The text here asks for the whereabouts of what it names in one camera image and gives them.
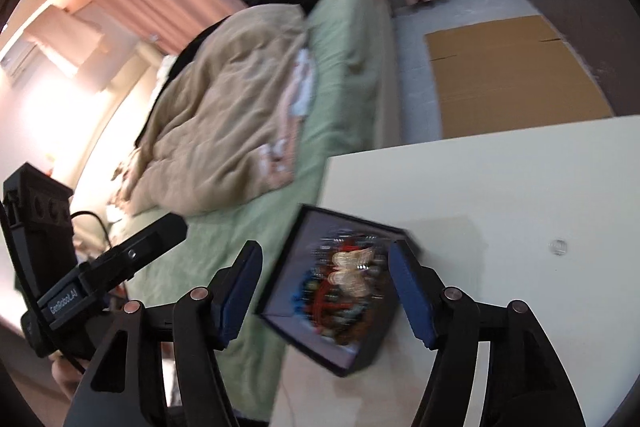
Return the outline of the person's left hand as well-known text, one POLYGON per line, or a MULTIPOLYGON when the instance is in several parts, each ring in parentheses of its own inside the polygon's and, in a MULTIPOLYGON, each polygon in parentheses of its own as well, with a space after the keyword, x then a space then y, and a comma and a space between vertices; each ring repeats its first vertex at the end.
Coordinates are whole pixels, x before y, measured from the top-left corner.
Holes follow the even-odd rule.
POLYGON ((82 373, 73 363, 60 352, 50 355, 51 374, 67 399, 72 401, 82 380, 82 373))

